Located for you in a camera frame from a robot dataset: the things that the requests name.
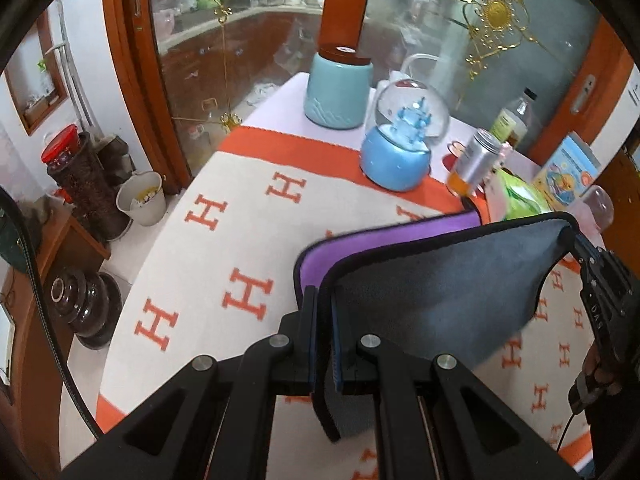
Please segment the orange and cream H blanket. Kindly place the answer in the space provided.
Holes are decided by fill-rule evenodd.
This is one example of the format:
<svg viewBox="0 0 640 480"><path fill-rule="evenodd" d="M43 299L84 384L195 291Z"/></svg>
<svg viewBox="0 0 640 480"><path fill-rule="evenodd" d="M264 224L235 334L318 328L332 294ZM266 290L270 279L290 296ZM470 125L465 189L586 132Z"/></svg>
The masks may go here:
<svg viewBox="0 0 640 480"><path fill-rule="evenodd" d="M353 132L235 129L183 194L131 281L96 401L110 430L194 356L227 359L278 328L295 308L297 255L316 240L458 211L448 171L469 137L435 148L431 173L393 194L361 172ZM592 341L575 263L559 263L537 312L481 366L478 377L557 448L584 466L591 439L566 402Z"/></svg>

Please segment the blue snow globe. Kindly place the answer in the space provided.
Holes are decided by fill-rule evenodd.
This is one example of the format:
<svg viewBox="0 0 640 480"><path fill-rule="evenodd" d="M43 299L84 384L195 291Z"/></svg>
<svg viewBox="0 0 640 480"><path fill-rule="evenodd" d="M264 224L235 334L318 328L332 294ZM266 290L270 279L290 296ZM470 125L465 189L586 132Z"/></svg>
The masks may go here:
<svg viewBox="0 0 640 480"><path fill-rule="evenodd" d="M360 169L381 188L407 192L431 168L449 128L448 106L429 84L402 76L376 94L360 148Z"/></svg>

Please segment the silver and orange can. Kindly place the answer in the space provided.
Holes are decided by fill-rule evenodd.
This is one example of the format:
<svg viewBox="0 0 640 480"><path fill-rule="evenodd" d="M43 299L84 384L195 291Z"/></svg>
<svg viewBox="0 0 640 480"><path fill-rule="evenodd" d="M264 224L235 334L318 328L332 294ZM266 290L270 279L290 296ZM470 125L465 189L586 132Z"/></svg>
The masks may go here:
<svg viewBox="0 0 640 480"><path fill-rule="evenodd" d="M489 131L477 129L452 167L446 185L455 196L471 196L500 157L502 144Z"/></svg>

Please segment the green tissue pack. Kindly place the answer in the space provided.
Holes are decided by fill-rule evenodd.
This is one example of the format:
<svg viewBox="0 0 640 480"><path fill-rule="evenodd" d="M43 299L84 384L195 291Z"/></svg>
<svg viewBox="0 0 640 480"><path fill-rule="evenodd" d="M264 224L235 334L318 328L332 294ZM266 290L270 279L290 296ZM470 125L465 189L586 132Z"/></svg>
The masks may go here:
<svg viewBox="0 0 640 480"><path fill-rule="evenodd" d="M546 214L552 209L536 188L503 169L494 171L484 183L491 222Z"/></svg>

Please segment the purple and grey towel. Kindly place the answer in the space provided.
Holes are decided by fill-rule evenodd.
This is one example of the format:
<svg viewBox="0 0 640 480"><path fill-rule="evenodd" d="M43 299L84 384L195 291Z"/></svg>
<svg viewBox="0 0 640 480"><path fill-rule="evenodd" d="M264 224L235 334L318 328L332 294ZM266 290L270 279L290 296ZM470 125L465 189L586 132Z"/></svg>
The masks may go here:
<svg viewBox="0 0 640 480"><path fill-rule="evenodd" d="M332 290L364 330L431 359L451 353L483 363L535 315L544 282L577 232L566 212L484 224L475 209L319 240L297 257L295 297L318 292L319 382L314 414L332 442L362 434L373 416L360 401L329 392L326 374L337 343Z"/></svg>

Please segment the pink base clear jar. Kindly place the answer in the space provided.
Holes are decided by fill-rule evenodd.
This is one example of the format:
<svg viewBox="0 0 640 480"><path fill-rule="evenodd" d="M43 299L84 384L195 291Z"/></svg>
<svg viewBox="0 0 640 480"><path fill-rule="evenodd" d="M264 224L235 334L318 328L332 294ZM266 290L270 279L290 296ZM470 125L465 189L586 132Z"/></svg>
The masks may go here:
<svg viewBox="0 0 640 480"><path fill-rule="evenodd" d="M576 218L582 234L591 244L605 247L602 233L613 223L614 206L604 188L600 185L590 186L567 211Z"/></svg>

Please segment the black weight plates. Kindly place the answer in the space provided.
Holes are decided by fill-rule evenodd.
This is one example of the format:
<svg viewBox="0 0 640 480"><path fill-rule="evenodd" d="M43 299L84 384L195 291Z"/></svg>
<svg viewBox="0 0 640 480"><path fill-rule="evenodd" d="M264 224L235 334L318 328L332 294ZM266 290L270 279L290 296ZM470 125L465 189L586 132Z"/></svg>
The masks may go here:
<svg viewBox="0 0 640 480"><path fill-rule="evenodd" d="M53 280L50 297L84 347L100 350L110 344L122 313L122 292L110 274L66 268Z"/></svg>

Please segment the red lidded container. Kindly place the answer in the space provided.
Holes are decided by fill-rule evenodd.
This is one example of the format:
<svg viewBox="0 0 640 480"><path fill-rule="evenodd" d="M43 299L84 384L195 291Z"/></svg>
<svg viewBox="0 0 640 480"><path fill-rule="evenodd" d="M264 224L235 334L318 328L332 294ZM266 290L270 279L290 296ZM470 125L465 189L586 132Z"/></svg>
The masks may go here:
<svg viewBox="0 0 640 480"><path fill-rule="evenodd" d="M59 167L73 158L81 148L78 127L74 124L63 128L43 149L41 161L48 167Z"/></svg>

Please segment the white plastic bucket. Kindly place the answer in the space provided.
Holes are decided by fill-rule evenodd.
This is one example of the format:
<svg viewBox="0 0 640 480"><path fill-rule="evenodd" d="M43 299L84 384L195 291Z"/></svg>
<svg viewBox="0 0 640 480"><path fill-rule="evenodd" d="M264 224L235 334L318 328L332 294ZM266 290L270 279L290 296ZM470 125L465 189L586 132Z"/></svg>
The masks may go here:
<svg viewBox="0 0 640 480"><path fill-rule="evenodd" d="M116 207L140 226L154 226L160 222L167 210L160 174L135 172L119 188Z"/></svg>

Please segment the blue children's book box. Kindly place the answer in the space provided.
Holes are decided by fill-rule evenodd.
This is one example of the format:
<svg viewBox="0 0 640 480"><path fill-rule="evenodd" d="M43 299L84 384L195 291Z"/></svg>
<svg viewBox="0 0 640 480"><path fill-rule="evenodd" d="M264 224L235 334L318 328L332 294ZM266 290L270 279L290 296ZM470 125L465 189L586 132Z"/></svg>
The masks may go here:
<svg viewBox="0 0 640 480"><path fill-rule="evenodd" d="M552 209L563 210L590 188L599 168L590 146L572 131L540 168L533 186Z"/></svg>

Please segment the light blue ceramic canister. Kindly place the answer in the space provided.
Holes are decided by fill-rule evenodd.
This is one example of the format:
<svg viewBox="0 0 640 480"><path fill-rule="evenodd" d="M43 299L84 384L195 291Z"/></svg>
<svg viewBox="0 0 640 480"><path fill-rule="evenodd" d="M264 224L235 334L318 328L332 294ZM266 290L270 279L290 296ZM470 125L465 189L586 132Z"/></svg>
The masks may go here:
<svg viewBox="0 0 640 480"><path fill-rule="evenodd" d="M333 130L360 127L366 118L373 64L353 47L320 44L314 55L304 101L305 116Z"/></svg>

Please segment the clear bottle with amber liquid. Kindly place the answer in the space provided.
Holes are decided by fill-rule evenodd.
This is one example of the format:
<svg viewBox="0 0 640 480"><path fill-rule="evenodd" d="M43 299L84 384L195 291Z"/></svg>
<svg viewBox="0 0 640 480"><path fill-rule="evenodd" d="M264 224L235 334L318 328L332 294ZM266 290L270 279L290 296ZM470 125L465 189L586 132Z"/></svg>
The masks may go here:
<svg viewBox="0 0 640 480"><path fill-rule="evenodd" d="M515 148L533 125L535 117L533 106L536 99L536 93L525 88L518 98L500 110L489 132L500 142L506 142Z"/></svg>

